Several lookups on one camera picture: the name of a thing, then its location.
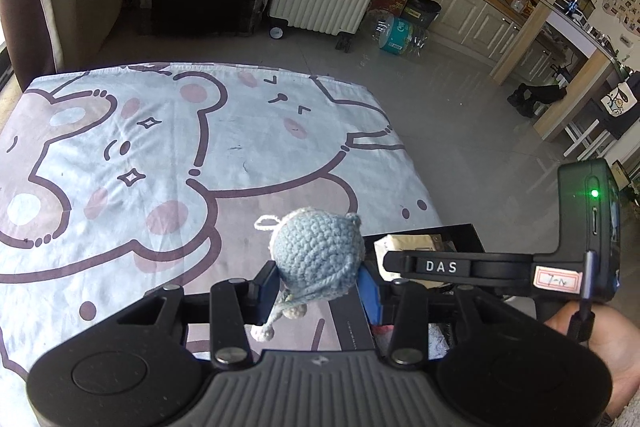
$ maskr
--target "paper label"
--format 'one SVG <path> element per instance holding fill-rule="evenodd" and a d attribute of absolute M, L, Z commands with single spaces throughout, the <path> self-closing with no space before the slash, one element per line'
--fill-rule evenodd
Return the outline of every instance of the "paper label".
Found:
<path fill-rule="evenodd" d="M 420 12 L 417 12 L 416 10 L 412 10 L 411 8 L 405 8 L 404 11 L 407 12 L 409 15 L 414 16 L 417 19 L 420 18 Z"/>
<path fill-rule="evenodd" d="M 533 286 L 536 288 L 556 292 L 580 293 L 581 284 L 582 272 L 560 268 L 536 266 L 536 273 L 533 277 Z"/>

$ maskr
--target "bedsheet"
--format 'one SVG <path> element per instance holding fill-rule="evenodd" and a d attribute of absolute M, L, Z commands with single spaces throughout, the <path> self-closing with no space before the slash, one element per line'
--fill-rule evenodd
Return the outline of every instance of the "bedsheet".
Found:
<path fill-rule="evenodd" d="M 207 292 L 269 259 L 263 214 L 440 225 L 378 102 L 327 76 L 152 63 L 39 78 L 0 134 L 0 426 L 36 425 L 35 360 L 164 283 Z M 270 349 L 340 349 L 327 303 Z M 208 351 L 208 329 L 188 348 Z"/>

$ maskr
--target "metal screw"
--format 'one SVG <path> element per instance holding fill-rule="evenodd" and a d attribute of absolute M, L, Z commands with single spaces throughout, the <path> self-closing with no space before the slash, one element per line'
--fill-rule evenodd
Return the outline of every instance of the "metal screw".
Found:
<path fill-rule="evenodd" d="M 391 359 L 396 363 L 401 363 L 402 365 L 410 365 L 413 363 L 422 362 L 422 353 L 413 347 L 402 347 L 401 349 L 396 349 L 391 354 Z"/>
<path fill-rule="evenodd" d="M 238 363 L 242 362 L 248 353 L 242 347 L 223 347 L 216 351 L 216 360 L 220 363 Z"/>

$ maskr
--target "finger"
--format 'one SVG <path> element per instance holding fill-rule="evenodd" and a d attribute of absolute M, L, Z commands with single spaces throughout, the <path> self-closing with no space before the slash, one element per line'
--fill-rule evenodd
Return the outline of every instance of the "finger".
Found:
<path fill-rule="evenodd" d="M 569 321 L 571 320 L 571 316 L 577 311 L 578 302 L 568 302 L 557 314 L 546 321 L 545 324 L 553 330 L 556 330 L 558 333 L 566 335 L 566 332 L 569 329 Z"/>

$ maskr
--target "tiled floor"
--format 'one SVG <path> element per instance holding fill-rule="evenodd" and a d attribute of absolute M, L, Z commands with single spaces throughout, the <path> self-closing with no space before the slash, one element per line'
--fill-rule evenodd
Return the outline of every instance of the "tiled floor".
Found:
<path fill-rule="evenodd" d="M 94 67 L 146 61 L 218 61 L 329 74 L 369 88 L 404 140 L 445 224 L 473 223 L 487 251 L 552 251 L 558 243 L 556 168 L 568 144 L 545 143 L 506 102 L 489 68 L 429 42 L 420 58 L 395 57 L 364 37 L 351 52 L 331 36 L 290 29 L 270 39 L 137 36 L 119 24 Z M 0 127 L 2 107 L 0 96 Z M 640 325 L 640 222 L 623 221 L 623 286 L 614 304 Z"/>

